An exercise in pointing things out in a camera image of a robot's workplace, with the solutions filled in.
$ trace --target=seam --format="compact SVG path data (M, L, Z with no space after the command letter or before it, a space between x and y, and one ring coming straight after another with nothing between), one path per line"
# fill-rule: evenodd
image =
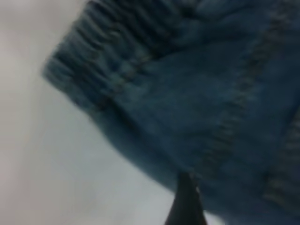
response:
M300 168L300 107L287 130L285 145L276 156L264 189L263 198L300 216L300 180L290 177Z
M199 178L213 178L220 166L231 156L234 139L244 119L248 97L257 76L283 42L285 28L296 15L299 0L279 0L271 11L269 27L262 32L258 42L243 62L241 75L234 89L233 99L225 108L220 125L208 140L207 149L195 166Z

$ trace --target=denim fabric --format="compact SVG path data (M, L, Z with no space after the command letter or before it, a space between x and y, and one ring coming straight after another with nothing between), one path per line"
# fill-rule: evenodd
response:
M154 179L194 173L228 224L300 224L299 9L91 0L44 75Z

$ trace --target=denim jacket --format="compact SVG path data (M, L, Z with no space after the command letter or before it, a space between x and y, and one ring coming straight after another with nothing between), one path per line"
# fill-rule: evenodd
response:
M44 76L229 225L300 224L300 0L90 0Z

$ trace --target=white background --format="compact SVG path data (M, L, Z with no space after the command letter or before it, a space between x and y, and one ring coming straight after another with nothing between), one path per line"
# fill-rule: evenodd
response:
M0 0L1 225L162 225L172 204L40 77L84 2Z

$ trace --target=black object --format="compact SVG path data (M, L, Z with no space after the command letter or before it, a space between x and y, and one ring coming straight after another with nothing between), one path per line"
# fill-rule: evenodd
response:
M165 225L207 225L199 188L189 173L179 174L175 200Z

